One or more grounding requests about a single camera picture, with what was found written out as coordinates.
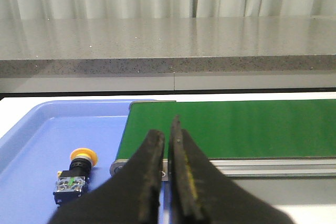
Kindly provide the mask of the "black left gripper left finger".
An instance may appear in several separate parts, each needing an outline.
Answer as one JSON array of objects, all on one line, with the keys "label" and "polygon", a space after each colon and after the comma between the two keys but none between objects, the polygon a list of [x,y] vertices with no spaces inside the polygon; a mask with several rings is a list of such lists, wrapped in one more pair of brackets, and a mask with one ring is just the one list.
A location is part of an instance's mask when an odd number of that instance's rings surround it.
[{"label": "black left gripper left finger", "polygon": [[112,178],[60,207],[49,223],[157,223],[165,137],[149,130]]}]

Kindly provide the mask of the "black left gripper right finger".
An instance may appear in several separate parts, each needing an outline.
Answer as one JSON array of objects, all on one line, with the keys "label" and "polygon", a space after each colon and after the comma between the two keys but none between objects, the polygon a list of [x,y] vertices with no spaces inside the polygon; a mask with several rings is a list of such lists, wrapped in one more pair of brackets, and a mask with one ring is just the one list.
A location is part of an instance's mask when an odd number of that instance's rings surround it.
[{"label": "black left gripper right finger", "polygon": [[221,173],[181,128],[176,116],[169,141],[173,223],[292,223],[284,212]]}]

